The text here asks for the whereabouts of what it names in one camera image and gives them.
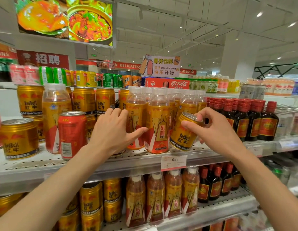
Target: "right hand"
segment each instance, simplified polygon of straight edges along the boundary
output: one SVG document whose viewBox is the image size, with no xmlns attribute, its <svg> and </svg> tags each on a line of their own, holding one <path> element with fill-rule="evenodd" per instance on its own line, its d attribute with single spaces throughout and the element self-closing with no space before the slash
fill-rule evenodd
<svg viewBox="0 0 298 231">
<path fill-rule="evenodd" d="M 212 124 L 204 128 L 190 121 L 182 121 L 181 125 L 197 134 L 201 143 L 206 143 L 213 151 L 230 159 L 234 158 L 236 152 L 246 151 L 246 147 L 224 115 L 209 107 L 202 109 L 196 115 L 197 120 L 209 118 Z"/>
</svg>

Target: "yellow can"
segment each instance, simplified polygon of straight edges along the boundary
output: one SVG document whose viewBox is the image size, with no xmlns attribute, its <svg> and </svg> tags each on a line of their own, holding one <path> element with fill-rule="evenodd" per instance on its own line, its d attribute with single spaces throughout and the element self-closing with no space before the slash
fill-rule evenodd
<svg viewBox="0 0 298 231">
<path fill-rule="evenodd" d="M 110 87 L 97 87 L 96 110 L 97 115 L 104 114 L 107 109 L 115 109 L 115 90 Z"/>
<path fill-rule="evenodd" d="M 43 86 L 22 84 L 17 86 L 16 92 L 22 115 L 42 114 Z"/>
<path fill-rule="evenodd" d="M 94 128 L 96 121 L 97 120 L 95 118 L 95 114 L 87 116 L 87 137 L 88 137 L 88 140 L 90 140 L 90 138 L 91 138 L 93 128 Z"/>
<path fill-rule="evenodd" d="M 82 214 L 82 231 L 102 229 L 103 224 L 103 206 L 93 214 Z"/>
<path fill-rule="evenodd" d="M 23 197 L 24 197 L 24 193 L 1 196 L 0 197 L 0 217 L 3 216 L 6 212 L 8 212 Z"/>
<path fill-rule="evenodd" d="M 7 160 L 24 159 L 39 152 L 38 131 L 31 118 L 3 121 L 0 139 Z"/>
<path fill-rule="evenodd" d="M 82 70 L 76 71 L 76 86 L 77 87 L 87 86 L 87 71 L 82 71 Z"/>
<path fill-rule="evenodd" d="M 79 209 L 77 208 L 70 213 L 62 215 L 58 221 L 58 226 L 59 231 L 79 231 L 81 226 Z"/>
<path fill-rule="evenodd" d="M 104 220 L 108 224 L 117 222 L 122 215 L 122 199 L 119 198 L 116 202 L 104 201 Z"/>
<path fill-rule="evenodd" d="M 95 93 L 91 87 L 75 87 L 73 91 L 73 111 L 82 111 L 86 115 L 95 114 Z"/>
<path fill-rule="evenodd" d="M 115 202 L 121 196 L 121 178 L 113 178 L 103 181 L 104 201 Z"/>
<path fill-rule="evenodd" d="M 97 212 L 103 205 L 102 182 L 84 184 L 79 190 L 79 200 L 82 214 Z"/>
<path fill-rule="evenodd" d="M 71 90 L 71 87 L 66 87 L 67 92 L 69 93 L 70 99 L 71 99 L 71 104 L 73 104 L 73 93 Z"/>
<path fill-rule="evenodd" d="M 87 87 L 97 87 L 97 74 L 93 71 L 88 71 Z"/>
<path fill-rule="evenodd" d="M 126 101 L 128 100 L 129 89 L 121 88 L 119 92 L 119 108 L 124 110 L 126 108 Z"/>
<path fill-rule="evenodd" d="M 194 122 L 197 125 L 201 125 L 201 122 L 197 121 L 197 116 L 183 112 L 176 121 L 176 124 L 174 125 L 174 129 L 170 135 L 169 142 L 171 145 L 173 145 L 175 148 L 182 150 L 182 151 L 188 151 L 194 143 L 194 140 L 196 139 L 197 135 L 181 126 L 182 121 L 190 121 Z"/>
<path fill-rule="evenodd" d="M 66 207 L 64 214 L 70 213 L 78 208 L 78 193 L 73 197 L 72 201 Z"/>
<path fill-rule="evenodd" d="M 65 72 L 66 72 L 67 86 L 73 86 L 74 81 L 71 79 L 71 71 L 68 69 L 65 69 Z"/>
<path fill-rule="evenodd" d="M 32 115 L 32 116 L 25 116 L 22 115 L 23 118 L 32 118 L 34 120 L 34 124 L 37 127 L 38 130 L 38 136 L 39 136 L 39 143 L 45 142 L 44 132 L 43 132 L 43 116 L 42 115 Z"/>
</svg>

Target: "digital screen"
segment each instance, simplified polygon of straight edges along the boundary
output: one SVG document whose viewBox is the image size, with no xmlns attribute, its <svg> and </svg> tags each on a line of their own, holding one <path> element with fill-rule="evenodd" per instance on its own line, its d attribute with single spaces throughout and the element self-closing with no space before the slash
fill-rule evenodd
<svg viewBox="0 0 298 231">
<path fill-rule="evenodd" d="M 19 31 L 113 45 L 113 5 L 98 0 L 14 0 Z"/>
</svg>

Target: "person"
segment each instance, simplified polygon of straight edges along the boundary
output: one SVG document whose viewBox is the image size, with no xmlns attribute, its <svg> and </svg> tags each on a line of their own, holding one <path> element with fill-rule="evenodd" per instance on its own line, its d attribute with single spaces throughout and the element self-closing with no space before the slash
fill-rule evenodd
<svg viewBox="0 0 298 231">
<path fill-rule="evenodd" d="M 88 177 L 112 154 L 121 151 L 147 128 L 126 133 L 128 111 L 108 109 L 101 115 L 91 141 L 62 168 L 24 197 L 0 218 L 0 231 L 49 231 Z M 205 108 L 198 120 L 209 118 L 206 128 L 189 121 L 182 125 L 213 151 L 232 161 L 246 180 L 275 231 L 298 231 L 298 199 L 242 144 L 226 118 Z"/>
</svg>

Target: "red box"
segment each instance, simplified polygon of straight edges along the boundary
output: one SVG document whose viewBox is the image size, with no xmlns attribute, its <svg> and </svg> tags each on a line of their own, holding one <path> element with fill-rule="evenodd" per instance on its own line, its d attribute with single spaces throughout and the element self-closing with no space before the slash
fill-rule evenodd
<svg viewBox="0 0 298 231">
<path fill-rule="evenodd" d="M 189 80 L 174 78 L 146 78 L 146 87 L 169 87 L 179 89 L 189 89 Z"/>
</svg>

